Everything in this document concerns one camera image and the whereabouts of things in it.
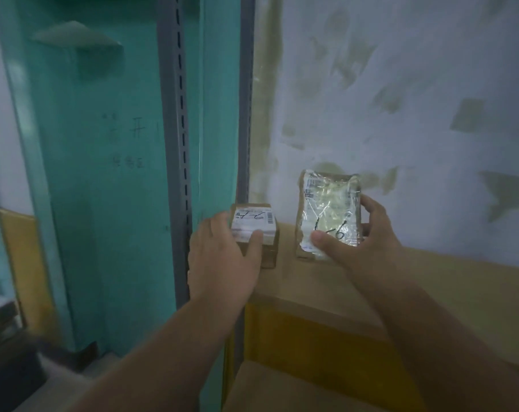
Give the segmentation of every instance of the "yellow panel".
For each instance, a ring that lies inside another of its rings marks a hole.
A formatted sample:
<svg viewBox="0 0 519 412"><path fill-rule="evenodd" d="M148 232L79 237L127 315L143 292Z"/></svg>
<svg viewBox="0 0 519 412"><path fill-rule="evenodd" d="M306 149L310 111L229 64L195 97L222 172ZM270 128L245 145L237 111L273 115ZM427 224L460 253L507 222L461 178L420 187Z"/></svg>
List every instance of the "yellow panel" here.
<svg viewBox="0 0 519 412"><path fill-rule="evenodd" d="M0 209L0 225L17 298L29 332L61 346L59 322L50 295L35 218Z"/></svg>
<svg viewBox="0 0 519 412"><path fill-rule="evenodd" d="M393 346L274 309L246 306L244 356L396 412L425 411Z"/></svg>

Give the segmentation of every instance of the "plastic-wrapped package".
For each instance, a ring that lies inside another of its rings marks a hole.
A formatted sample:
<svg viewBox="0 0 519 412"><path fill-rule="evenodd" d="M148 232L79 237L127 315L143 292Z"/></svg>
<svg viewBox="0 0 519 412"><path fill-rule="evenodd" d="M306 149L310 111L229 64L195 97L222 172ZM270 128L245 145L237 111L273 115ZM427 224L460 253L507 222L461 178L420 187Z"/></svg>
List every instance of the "plastic-wrapped package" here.
<svg viewBox="0 0 519 412"><path fill-rule="evenodd" d="M312 170L301 173L296 220L297 257L327 259L311 243L310 235L316 229L326 231L349 245L361 242L359 175L335 175Z"/></svg>

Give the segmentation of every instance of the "shelf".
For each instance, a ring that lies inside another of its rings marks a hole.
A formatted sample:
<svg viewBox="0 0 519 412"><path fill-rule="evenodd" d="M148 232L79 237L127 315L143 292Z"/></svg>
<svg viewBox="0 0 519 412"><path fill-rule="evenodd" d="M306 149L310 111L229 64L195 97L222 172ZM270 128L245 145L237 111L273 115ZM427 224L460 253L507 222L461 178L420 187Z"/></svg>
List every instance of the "shelf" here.
<svg viewBox="0 0 519 412"><path fill-rule="evenodd" d="M383 412L253 361L242 363L223 412Z"/></svg>
<svg viewBox="0 0 519 412"><path fill-rule="evenodd" d="M33 34L33 41L55 47L121 46L109 36L96 32L78 21L68 21Z"/></svg>
<svg viewBox="0 0 519 412"><path fill-rule="evenodd" d="M330 263L297 260L294 239L294 225L280 223L277 266L261 270L250 302L387 339L381 320L344 271ZM417 282L504 359L519 364L519 268L406 250Z"/></svg>

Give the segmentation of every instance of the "white wall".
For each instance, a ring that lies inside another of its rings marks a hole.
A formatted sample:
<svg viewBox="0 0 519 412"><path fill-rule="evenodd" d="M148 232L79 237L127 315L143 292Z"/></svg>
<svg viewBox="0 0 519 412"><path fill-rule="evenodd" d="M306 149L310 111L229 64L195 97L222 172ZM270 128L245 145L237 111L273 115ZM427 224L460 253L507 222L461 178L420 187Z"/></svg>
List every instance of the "white wall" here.
<svg viewBox="0 0 519 412"><path fill-rule="evenodd" d="M32 215L29 183L0 48L0 207Z"/></svg>
<svg viewBox="0 0 519 412"><path fill-rule="evenodd" d="M301 170L365 173L405 245L519 266L519 0L257 12L251 200L295 222Z"/></svg>

